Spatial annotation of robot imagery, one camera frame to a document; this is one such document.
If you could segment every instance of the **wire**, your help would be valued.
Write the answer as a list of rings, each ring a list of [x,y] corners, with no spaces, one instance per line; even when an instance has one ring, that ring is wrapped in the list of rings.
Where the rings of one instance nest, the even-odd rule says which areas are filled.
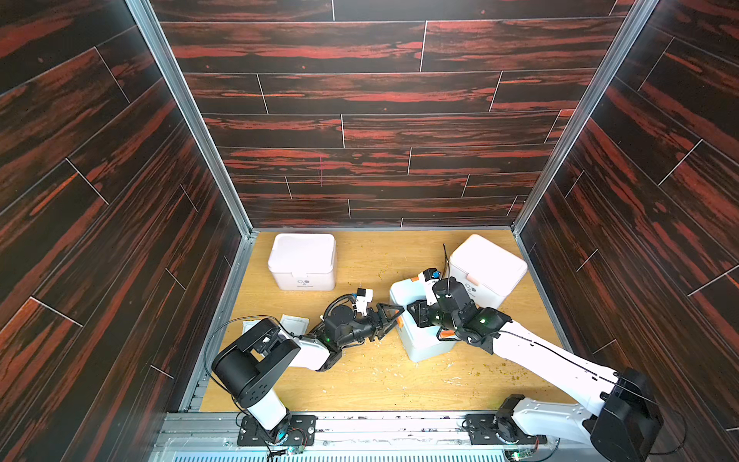
[[[328,304],[328,306],[326,307],[326,311],[324,311],[324,318],[327,318],[331,314],[331,311],[334,308],[336,308],[337,306],[344,305],[344,303],[339,303],[339,302],[342,302],[342,301],[344,301],[344,302],[351,302],[352,309],[355,309],[355,306],[356,306],[356,298],[354,297],[354,294],[353,293],[346,293],[346,294],[344,294],[342,296],[337,297],[336,300],[334,300],[333,302],[331,302],[331,303]]]
[[[602,377],[602,376],[600,376],[599,374],[597,374],[597,373],[593,372],[592,370],[590,370],[590,369],[586,368],[586,367],[585,367],[585,366],[583,366],[582,364],[577,364],[577,363],[576,363],[575,361],[572,361],[571,359],[569,359],[569,358],[567,358],[567,357],[565,357],[565,356],[563,356],[563,355],[559,354],[558,352],[556,352],[556,351],[552,350],[552,349],[551,349],[550,347],[547,347],[546,345],[542,345],[542,344],[540,344],[539,342],[536,342],[536,341],[534,341],[534,340],[531,340],[531,339],[527,339],[526,337],[520,336],[520,335],[518,335],[517,333],[512,333],[512,332],[508,332],[507,330],[496,330],[496,331],[495,331],[495,332],[493,332],[493,333],[507,333],[507,334],[509,334],[509,335],[512,335],[512,336],[514,336],[514,337],[518,337],[519,339],[522,339],[522,340],[526,340],[527,342],[530,342],[530,343],[532,343],[532,344],[536,344],[536,345],[539,345],[540,347],[542,347],[542,348],[544,348],[544,349],[546,349],[546,350],[548,350],[548,351],[550,351],[550,352],[554,353],[555,355],[557,355],[557,356],[559,356],[560,358],[562,358],[562,359],[566,360],[567,362],[570,362],[570,363],[572,363],[572,364],[576,365],[577,367],[579,367],[579,368],[583,369],[584,371],[586,371],[586,372],[588,372],[588,373],[590,373],[590,374],[593,374],[593,376],[594,376],[595,378],[597,378],[597,379],[599,379],[599,380],[603,380],[603,381],[605,381],[605,382],[607,382],[607,383],[609,383],[609,384],[612,384],[612,385],[613,385],[613,386],[615,386],[615,387],[621,388],[621,389],[623,389],[623,390],[625,390],[625,391],[627,391],[627,392],[631,393],[632,395],[634,395],[634,396],[636,396],[636,397],[638,397],[638,398],[641,398],[641,399],[643,399],[643,400],[645,400],[645,401],[649,401],[650,403],[654,404],[654,405],[655,405],[655,406],[657,406],[657,407],[661,407],[661,408],[663,408],[663,409],[669,410],[670,412],[674,412],[675,414],[679,415],[679,416],[680,416],[680,419],[681,419],[681,420],[683,421],[683,428],[684,428],[684,434],[683,434],[683,438],[682,438],[682,439],[681,439],[681,441],[680,441],[680,444],[678,444],[678,445],[677,445],[677,446],[676,446],[676,447],[675,447],[674,449],[672,449],[672,450],[670,450],[670,451],[667,451],[667,452],[650,452],[649,454],[650,454],[650,455],[670,455],[670,454],[675,454],[675,453],[676,453],[677,451],[679,451],[680,449],[683,449],[683,447],[684,447],[684,445],[685,445],[685,440],[686,440],[686,439],[688,438],[688,424],[687,424],[687,420],[686,420],[685,416],[684,416],[684,415],[682,414],[682,412],[680,412],[680,411],[677,411],[677,410],[673,409],[672,407],[669,407],[669,406],[665,406],[664,404],[659,404],[659,403],[658,403],[657,401],[654,401],[654,400],[652,400],[652,399],[649,399],[649,398],[647,398],[646,396],[642,396],[642,395],[640,395],[640,394],[638,394],[638,393],[636,393],[636,392],[634,392],[634,391],[632,391],[632,390],[629,390],[628,388],[624,387],[623,385],[619,385],[619,384],[617,384],[616,382],[614,382],[614,381],[612,381],[612,380],[609,380],[609,379],[607,379],[607,378],[605,378],[605,377]],[[631,381],[631,380],[629,380],[628,378],[625,378],[625,377],[623,377],[623,376],[622,376],[622,377],[621,377],[621,379],[623,379],[623,380],[625,380],[625,381],[627,381],[627,382],[631,383],[632,385],[635,385],[635,386],[637,386],[637,387],[638,387],[638,385],[637,385],[637,384],[635,384],[634,382],[632,382],[632,381]]]
[[[295,431],[295,430],[299,431],[302,434],[299,446],[304,446],[308,442],[308,435],[306,435],[305,430],[303,430],[302,428],[298,428],[298,427],[289,429],[287,433],[290,434],[290,432]]]
[[[552,449],[552,452],[549,453],[549,455],[543,459],[539,459],[538,461],[527,461],[527,462],[544,462],[547,459],[549,459],[551,456],[554,455],[554,453],[559,449],[559,442],[561,441],[561,438],[557,438],[556,444],[554,445],[554,449]],[[539,447],[539,439],[537,438],[537,448]]]

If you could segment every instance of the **wood grain pattern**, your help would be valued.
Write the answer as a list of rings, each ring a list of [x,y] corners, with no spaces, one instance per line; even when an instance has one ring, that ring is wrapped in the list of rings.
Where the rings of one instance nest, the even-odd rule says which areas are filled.
[[[167,264],[169,272],[185,288],[189,287],[192,282],[192,277],[202,259],[202,255],[208,247],[211,237],[217,231],[222,216],[222,211],[218,207],[219,200],[221,200],[219,194],[211,194],[208,201],[198,208],[197,213],[190,213],[187,222],[183,226],[186,230],[178,239],[179,245]]]
[[[160,79],[69,159],[112,202],[182,121]]]
[[[157,355],[154,359],[157,362],[154,364],[156,367],[176,378],[166,407],[169,412],[179,410],[188,379],[205,343],[213,313],[231,272],[228,263],[219,252],[224,237],[229,237],[228,229],[221,220],[177,308],[178,318],[183,316],[182,324],[177,326],[177,333],[172,340],[172,344],[176,344],[177,348],[171,348],[165,357]],[[169,327],[165,335],[167,339],[173,338]]]
[[[739,261],[739,165],[700,143],[660,185]]]
[[[190,169],[185,173],[180,185],[182,186],[185,193],[188,195],[188,199],[195,206],[196,210],[200,210],[208,201],[212,194],[216,193],[218,186],[213,178],[211,170],[208,168],[208,164],[202,156],[199,156]]]
[[[618,339],[614,343],[604,347],[602,350],[593,353],[593,357],[597,364],[602,364],[613,370],[626,370],[627,367],[631,367],[632,369],[634,368],[631,361],[629,361],[629,358],[626,356],[624,349],[621,348]]]
[[[542,248],[549,249],[548,246],[544,246],[542,241]],[[556,274],[558,269],[556,268],[556,259],[549,258],[547,255],[544,257],[539,256],[539,252],[543,252],[543,249],[533,248],[528,252],[528,257],[531,259],[531,265],[536,270],[537,274]],[[542,287],[547,298],[552,303],[554,312],[560,321],[562,331],[568,340],[568,343],[572,347],[573,352],[581,358],[590,361],[592,359],[592,353],[590,346],[585,343],[585,337],[580,331],[580,327],[577,325],[574,315],[570,310],[571,302],[573,299],[571,291],[576,286],[567,286],[566,282],[557,278],[547,278],[542,281]]]
[[[690,297],[694,306],[735,352],[739,352],[739,313],[734,309],[737,296],[739,269],[731,271]]]
[[[591,117],[655,183],[660,183],[700,139],[617,78]]]
[[[0,93],[52,69],[134,25],[120,0],[42,0],[3,6]]]
[[[143,462],[148,460],[165,418],[165,406],[171,394],[172,379],[150,370],[141,387],[134,409],[126,420],[116,442],[111,462]]]
[[[644,255],[660,262],[684,293],[735,264],[735,258],[638,170],[592,120],[573,153],[634,233]]]
[[[213,141],[249,148],[341,148],[341,119],[335,115],[204,114]]]
[[[274,175],[405,175],[410,149],[218,148],[228,173]]]
[[[430,21],[423,71],[598,67],[622,20]]]
[[[500,72],[260,75],[270,114],[485,112]]]
[[[532,215],[536,245],[531,244],[533,248],[529,251],[529,257],[537,274],[557,275],[543,278],[540,276],[539,280],[557,312],[572,348],[576,354],[592,361],[592,352],[613,338],[607,327],[596,322],[595,313],[582,296],[582,289],[575,275],[576,269],[585,260],[580,256],[585,248],[592,248],[592,244],[561,196],[553,195],[551,190],[547,193],[548,196],[542,201],[548,202],[541,203],[542,207],[537,207]],[[554,214],[544,206],[552,203],[559,206]],[[585,237],[586,240],[579,244],[560,239],[562,236],[572,235]],[[578,245],[581,248],[571,249],[571,246]]]
[[[705,426],[698,432],[699,440],[721,442],[705,403],[723,407],[724,415],[736,413],[737,409],[731,408],[735,401],[726,400],[727,390],[736,386],[719,384],[712,379],[715,371],[721,370],[722,381],[739,380],[736,355],[727,349],[715,335],[713,327],[665,276],[664,270],[644,253],[641,244],[627,228],[629,225],[622,222],[600,195],[587,173],[573,188],[568,200],[578,211],[580,223],[597,242],[599,254],[613,269],[621,290],[638,307],[630,312],[634,320],[629,323],[630,332],[618,337],[624,351],[636,367],[651,371],[658,400],[664,397],[673,406],[694,403],[686,417],[698,428]],[[669,349],[662,342],[669,342]],[[679,366],[671,358],[678,358]],[[675,439],[683,435],[681,423],[676,421],[679,419],[673,419],[674,415],[665,415],[668,431],[674,437],[672,446],[670,443],[660,444],[654,450],[674,447]],[[695,446],[690,449],[690,452],[694,451]]]
[[[575,109],[595,71],[561,69],[504,72],[491,111]]]
[[[154,156],[35,292],[42,302],[86,324],[137,244],[166,207],[190,162],[200,155],[186,127]],[[163,188],[162,184],[173,185]]]
[[[63,162],[0,214],[0,326],[105,208],[74,168]]]
[[[406,218],[403,228],[439,228],[443,226],[510,226],[515,217],[470,217],[470,218]]]
[[[246,199],[292,199],[285,177],[231,175],[239,197]]]
[[[616,71],[616,77],[634,91],[638,90],[671,40],[671,35],[651,27],[647,22],[629,53],[626,54],[619,70]]]
[[[312,327],[320,322],[319,315],[330,300],[360,286],[372,288],[376,302],[386,302],[391,284],[417,275],[418,268],[440,265],[437,262],[443,262],[444,258],[442,244],[452,251],[473,233],[520,255],[509,230],[332,231],[338,255],[336,289],[295,292],[277,289],[274,278],[265,271],[277,233],[260,232],[232,319],[268,310],[277,316],[284,313],[308,318]],[[538,336],[559,344],[530,275],[524,276],[501,310]],[[240,333],[240,323],[229,326],[225,345]],[[358,394],[357,384],[382,393]],[[305,393],[305,390],[318,392]],[[524,368],[464,344],[416,365],[407,358],[396,332],[391,332],[381,344],[367,342],[345,350],[341,361],[325,373],[291,367],[276,385],[279,397],[295,411],[494,409],[515,390],[526,390],[532,398],[543,401],[571,400]],[[201,410],[217,412],[233,408],[229,395],[211,384]]]
[[[178,200],[181,197],[180,192],[168,202],[167,213],[160,216],[152,227],[156,232],[136,249],[101,300],[101,307],[105,309],[95,310],[87,319],[74,345],[38,394],[32,410],[18,422],[9,443],[0,449],[0,457],[7,460],[61,459],[95,401],[95,393],[90,390],[99,390],[103,386],[126,345],[129,333],[145,310],[149,296],[157,288],[160,276],[166,274],[166,254],[176,245],[172,242],[173,237],[182,230],[181,216],[184,211],[192,210],[187,200]],[[107,395],[105,399],[115,397]],[[102,407],[102,414],[108,415],[107,406]],[[89,434],[97,433],[95,425],[92,425]]]
[[[542,199],[546,207],[542,207],[539,216],[538,245],[533,252],[540,257],[540,264],[546,269],[544,274],[557,274],[556,278],[547,278],[545,287],[550,292],[557,292],[559,310],[566,319],[565,324],[572,336],[579,336],[575,347],[585,349],[585,357],[593,358],[593,351],[613,340],[613,333],[603,322],[599,313],[600,300],[590,296],[580,285],[577,270],[593,253],[595,245],[578,223],[557,188],[547,191]]]
[[[423,22],[162,24],[183,72],[415,72]]]
[[[739,67],[672,41],[639,91],[670,117],[739,161]]]
[[[344,116],[347,147],[543,143],[557,112]]]
[[[127,104],[95,50],[0,95],[0,211]]]
[[[8,426],[0,435],[0,446],[7,442],[10,423],[28,411],[81,329],[33,299],[2,324],[0,416]]]
[[[234,265],[239,245],[241,244],[241,231],[239,231],[239,227],[236,225],[236,220],[234,220],[233,215],[231,215],[231,212],[228,210],[228,207],[220,194],[218,194],[217,200],[221,205],[220,208],[223,212],[223,218],[220,224],[225,229],[223,231],[223,239],[219,251],[228,262],[230,271],[231,266]]]
[[[349,204],[343,199],[252,199],[243,200],[242,202],[249,218],[255,220],[267,218],[322,218],[330,220],[350,218]]]
[[[554,175],[554,184],[559,188],[559,192],[567,197],[582,172],[582,167],[577,163],[575,156],[567,156],[565,162]]]
[[[163,273],[151,298],[144,306],[137,307],[140,315],[64,453],[63,461],[108,460],[126,420],[135,415],[134,403],[147,374],[155,372],[149,366],[151,360],[159,349],[175,347],[162,344],[162,339],[184,291],[172,276]]]
[[[99,45],[98,51],[129,101],[141,96],[162,78],[138,27]]]
[[[160,21],[331,21],[330,0],[153,0]]]
[[[462,197],[465,176],[289,177],[294,199]]]
[[[353,218],[505,217],[515,196],[350,200]]]
[[[739,64],[739,26],[731,0],[672,0],[655,8],[650,23],[664,32]]]
[[[354,218],[280,218],[278,220],[252,220],[255,228],[282,229],[282,228],[400,228],[399,218],[392,220],[356,220]]]
[[[193,74],[185,81],[201,112],[267,114],[256,74]]]
[[[611,349],[614,345],[618,345],[628,357],[631,367],[637,370],[648,370],[658,402],[670,406],[687,406],[688,403],[692,403],[686,418],[690,433],[697,433],[695,437],[698,441],[687,443],[681,458],[690,461],[699,461],[704,457],[720,460],[728,454],[739,453],[739,446],[726,440],[726,432],[717,426],[716,420],[711,416],[705,403],[692,395],[693,391],[689,382],[681,373],[675,359],[668,353],[664,341],[658,339],[650,323],[639,313],[643,308],[631,299],[621,281],[603,261],[602,255],[598,253],[593,256],[578,273],[580,274],[586,276],[580,281],[589,285],[590,293],[598,292],[601,299],[599,305],[607,310],[606,320],[618,339],[615,344],[603,349],[602,353],[606,353],[605,356],[609,359],[615,359],[619,363],[624,362],[620,353]],[[654,452],[674,448],[684,434],[681,419],[675,413],[663,412],[663,417],[665,427],[653,448]],[[710,454],[701,451],[701,445],[705,444],[712,445]]]
[[[418,21],[432,19],[519,19],[607,16],[610,0],[334,0],[336,21]]]
[[[470,175],[463,197],[526,195],[539,179],[539,171]]]
[[[542,201],[542,221],[549,227],[551,233],[555,234],[551,239],[568,244],[567,251],[565,252],[565,261],[569,262],[571,271],[575,272],[588,260],[588,257],[593,255],[593,252],[597,249],[597,245],[577,221],[576,215],[558,188],[548,189]],[[594,346],[591,351],[600,348],[610,340],[606,339],[601,345],[591,345]]]
[[[219,262],[214,265],[215,268],[221,268],[221,265],[225,265],[223,261],[223,255],[217,246],[222,244],[224,240],[228,240],[228,232],[230,231],[227,223],[227,219],[230,217],[227,214],[221,214],[218,208],[213,208],[213,213],[207,218],[209,222],[212,222],[212,227],[209,228],[208,233],[202,234],[199,239],[199,245],[192,246],[189,251],[187,259],[194,264],[192,271],[194,274],[202,274],[202,269],[199,268],[205,261],[205,265],[210,265],[209,259],[212,258],[206,255],[206,252],[211,251],[214,256],[221,257]],[[226,268],[224,274],[221,275],[225,278],[230,268]],[[188,279],[192,285],[199,286],[204,282],[193,278]],[[189,302],[187,298],[183,298],[183,301],[179,303],[176,310],[170,313],[170,317],[166,320],[166,332],[162,331],[160,335],[160,346],[157,349],[154,356],[151,358],[151,364],[164,372],[173,376],[176,381],[187,382],[190,377],[186,374],[180,374],[180,366],[185,358],[185,351],[187,344],[191,341],[192,336],[204,335],[205,332],[197,332],[197,320],[202,315],[206,315],[207,312],[215,310],[217,300],[212,300],[209,306],[203,306],[206,313],[200,313],[195,310],[196,304]]]
[[[553,144],[481,146],[469,148],[414,148],[410,174],[487,174],[540,171]]]
[[[574,111],[572,109],[563,109],[559,111],[559,115],[554,121],[549,135],[547,135],[546,143],[556,143],[559,141],[562,133],[567,128],[567,124],[570,123],[573,113]]]

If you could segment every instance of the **wooden floor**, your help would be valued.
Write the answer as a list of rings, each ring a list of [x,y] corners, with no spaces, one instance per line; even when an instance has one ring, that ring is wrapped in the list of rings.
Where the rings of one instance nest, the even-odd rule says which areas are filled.
[[[310,329],[334,298],[352,293],[357,287],[374,289],[374,302],[388,303],[393,282],[416,276],[426,268],[442,268],[442,244],[451,253],[473,232],[520,256],[510,231],[332,233],[337,242],[338,282],[330,293],[279,290],[267,269],[276,233],[259,233],[232,319],[289,314],[310,318]],[[501,310],[535,334],[560,344],[529,274]],[[241,329],[240,322],[231,325],[223,346],[236,339]],[[395,330],[382,342],[345,350],[342,360],[325,373],[288,369],[275,391],[295,411],[496,409],[512,393],[574,402],[526,369],[467,344],[456,344],[450,353],[414,363]],[[234,403],[211,383],[200,410],[233,411]]]

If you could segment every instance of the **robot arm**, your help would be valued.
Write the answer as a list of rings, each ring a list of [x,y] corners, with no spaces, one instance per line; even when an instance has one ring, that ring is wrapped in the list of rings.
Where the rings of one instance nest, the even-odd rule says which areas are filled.
[[[590,443],[610,461],[644,462],[662,427],[644,374],[631,369],[618,374],[541,339],[498,310],[478,309],[461,283],[453,277],[440,279],[435,268],[419,279],[426,298],[407,307],[418,327],[438,326],[439,340],[466,342],[520,364],[579,403],[541,403],[512,395],[496,413],[494,427],[501,439],[514,444],[521,435],[549,435]],[[382,339],[396,325],[403,308],[377,304],[375,312],[367,307],[371,297],[371,291],[362,290],[339,297],[321,323],[298,338],[263,319],[214,359],[212,370],[234,402],[262,426],[265,441],[279,443],[289,427],[290,411],[273,391],[288,367],[328,370],[344,348],[367,338]],[[260,361],[253,353],[264,357]]]
[[[329,370],[345,348],[363,344],[365,339],[382,340],[405,311],[382,303],[375,311],[367,306],[371,301],[369,289],[338,297],[328,306],[322,321],[300,337],[285,332],[272,319],[263,319],[213,360],[211,369],[234,403],[259,422],[266,442],[277,444],[287,434],[290,410],[273,387],[288,367]]]
[[[418,300],[408,307],[418,327],[439,326],[439,339],[454,336],[526,367],[582,405],[513,395],[496,415],[502,439],[515,443],[518,435],[549,435],[589,442],[610,461],[647,458],[662,417],[644,374],[632,369],[618,374],[541,339],[498,310],[478,309],[454,277],[430,283],[436,303]]]

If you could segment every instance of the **plastic container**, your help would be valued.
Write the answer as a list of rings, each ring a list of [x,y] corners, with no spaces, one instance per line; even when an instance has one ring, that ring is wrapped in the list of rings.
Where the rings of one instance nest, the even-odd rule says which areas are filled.
[[[267,266],[284,291],[332,291],[336,239],[331,234],[277,234]]]
[[[526,275],[526,262],[472,234],[449,257],[449,275],[481,308],[498,308]]]
[[[416,300],[426,300],[422,282],[405,279],[390,286],[390,302],[392,304],[407,307]],[[407,311],[401,314],[398,323],[398,333],[401,336],[403,347],[413,362],[423,361],[452,351],[457,342],[439,342],[436,339],[436,332],[438,331],[439,327],[437,326],[424,327],[423,329],[418,327],[411,313]]]

